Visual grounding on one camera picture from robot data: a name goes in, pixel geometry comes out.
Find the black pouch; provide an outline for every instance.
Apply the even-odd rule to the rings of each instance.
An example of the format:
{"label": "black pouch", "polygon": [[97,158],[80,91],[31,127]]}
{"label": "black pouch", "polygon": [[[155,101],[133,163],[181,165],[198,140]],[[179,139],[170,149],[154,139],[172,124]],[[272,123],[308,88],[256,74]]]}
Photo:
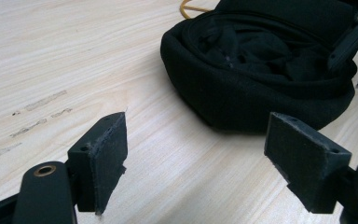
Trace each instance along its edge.
{"label": "black pouch", "polygon": [[169,30],[161,58],[215,128],[265,132],[275,111],[321,129],[354,95],[357,14],[358,1],[222,0]]}

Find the wooden table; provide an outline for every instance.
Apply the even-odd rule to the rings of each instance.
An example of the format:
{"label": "wooden table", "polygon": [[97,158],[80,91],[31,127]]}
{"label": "wooden table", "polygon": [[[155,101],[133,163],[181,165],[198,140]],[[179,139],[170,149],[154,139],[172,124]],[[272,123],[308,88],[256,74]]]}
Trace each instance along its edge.
{"label": "wooden table", "polygon": [[[159,45],[183,19],[179,5],[0,1],[0,201],[29,168],[66,161],[99,118],[126,111],[128,170],[105,213],[79,223],[338,223],[340,205],[314,215],[286,187],[264,135],[213,131],[178,97]],[[358,165],[358,90],[322,133]]]}

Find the light wood surface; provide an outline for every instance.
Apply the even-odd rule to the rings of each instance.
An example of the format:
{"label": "light wood surface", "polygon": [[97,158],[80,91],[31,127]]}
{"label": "light wood surface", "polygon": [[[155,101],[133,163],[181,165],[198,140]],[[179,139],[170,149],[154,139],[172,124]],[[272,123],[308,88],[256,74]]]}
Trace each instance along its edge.
{"label": "light wood surface", "polygon": [[[286,187],[264,135],[213,131],[178,97],[159,45],[183,19],[180,2],[0,1],[0,201],[29,168],[66,161],[99,118],[126,111],[127,172],[105,213],[77,213],[79,223],[338,223],[339,204],[314,215]],[[321,132],[358,165],[358,90]]]}

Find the black fabric bag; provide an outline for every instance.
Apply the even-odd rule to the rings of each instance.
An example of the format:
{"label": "black fabric bag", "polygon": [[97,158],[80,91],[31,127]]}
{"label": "black fabric bag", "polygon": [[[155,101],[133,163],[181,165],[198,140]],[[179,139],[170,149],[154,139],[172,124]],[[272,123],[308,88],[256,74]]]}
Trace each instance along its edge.
{"label": "black fabric bag", "polygon": [[223,0],[169,30],[161,58],[215,128],[265,132],[275,111],[321,129],[354,95],[356,13],[358,2],[338,0]]}

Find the brass insert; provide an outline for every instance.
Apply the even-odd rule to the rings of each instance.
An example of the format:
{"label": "brass insert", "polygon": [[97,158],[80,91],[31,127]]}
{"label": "brass insert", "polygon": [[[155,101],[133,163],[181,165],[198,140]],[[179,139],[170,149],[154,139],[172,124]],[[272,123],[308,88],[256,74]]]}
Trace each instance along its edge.
{"label": "brass insert", "polygon": [[46,175],[51,175],[56,169],[57,167],[55,165],[45,165],[35,170],[34,176],[42,177]]}

